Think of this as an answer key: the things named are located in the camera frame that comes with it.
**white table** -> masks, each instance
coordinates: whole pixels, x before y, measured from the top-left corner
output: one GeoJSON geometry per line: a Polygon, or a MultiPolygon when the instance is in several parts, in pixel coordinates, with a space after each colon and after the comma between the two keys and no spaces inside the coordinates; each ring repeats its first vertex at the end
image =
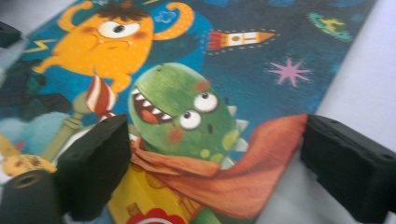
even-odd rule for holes
{"type": "MultiPolygon", "coordinates": [[[[72,2],[0,0],[0,21],[28,34],[72,2]]],[[[396,1],[378,0],[318,109],[319,115],[339,120],[394,151],[395,11],[396,1]]],[[[0,67],[6,63],[0,60],[0,67]]],[[[259,223],[349,224],[356,221],[315,181],[315,176],[296,154],[263,210],[259,223]]],[[[386,223],[396,223],[396,217],[389,215],[386,223]]]]}

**red cape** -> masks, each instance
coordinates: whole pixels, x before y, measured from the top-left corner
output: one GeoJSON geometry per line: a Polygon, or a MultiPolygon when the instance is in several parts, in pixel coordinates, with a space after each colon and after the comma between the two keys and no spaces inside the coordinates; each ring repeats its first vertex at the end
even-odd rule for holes
{"type": "Polygon", "coordinates": [[[302,139],[307,115],[273,119],[251,136],[244,157],[221,171],[208,161],[134,150],[143,166],[169,188],[229,217],[257,216],[302,139]]]}

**monster's eye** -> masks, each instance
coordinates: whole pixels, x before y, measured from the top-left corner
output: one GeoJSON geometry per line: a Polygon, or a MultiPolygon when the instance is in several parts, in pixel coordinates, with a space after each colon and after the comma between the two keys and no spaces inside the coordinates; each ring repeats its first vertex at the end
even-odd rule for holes
{"type": "Polygon", "coordinates": [[[204,92],[195,97],[194,106],[201,112],[210,112],[218,107],[219,100],[216,95],[210,92],[204,92]]]}
{"type": "Polygon", "coordinates": [[[180,125],[185,130],[192,130],[201,124],[201,115],[193,110],[186,111],[180,118],[180,125]]]}
{"type": "Polygon", "coordinates": [[[114,21],[105,21],[99,26],[98,31],[108,38],[123,38],[136,33],[139,28],[140,24],[138,23],[122,25],[114,21]]]}

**flying saucer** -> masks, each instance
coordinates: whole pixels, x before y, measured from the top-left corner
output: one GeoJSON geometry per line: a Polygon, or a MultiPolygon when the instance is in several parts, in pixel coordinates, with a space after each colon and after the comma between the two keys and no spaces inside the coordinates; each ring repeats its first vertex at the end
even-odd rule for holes
{"type": "Polygon", "coordinates": [[[346,31],[346,24],[337,18],[323,17],[315,12],[309,13],[307,18],[326,34],[344,41],[350,41],[352,39],[350,34],[346,31]]]}

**black object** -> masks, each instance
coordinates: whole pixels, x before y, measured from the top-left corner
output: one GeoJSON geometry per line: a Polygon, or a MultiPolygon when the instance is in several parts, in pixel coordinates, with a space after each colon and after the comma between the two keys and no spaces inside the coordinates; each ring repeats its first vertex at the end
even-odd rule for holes
{"type": "Polygon", "coordinates": [[[62,223],[93,220],[131,162],[126,116],[105,119],[79,138],[59,158],[57,171],[31,171],[5,185],[0,223],[62,223]]]}
{"type": "Polygon", "coordinates": [[[7,48],[21,39],[21,32],[0,21],[0,48],[7,48]]]}
{"type": "Polygon", "coordinates": [[[396,212],[396,154],[346,125],[309,116],[302,160],[359,222],[383,222],[396,212]]]}
{"type": "Polygon", "coordinates": [[[18,175],[4,186],[0,223],[63,223],[52,176],[42,170],[18,175]]]}

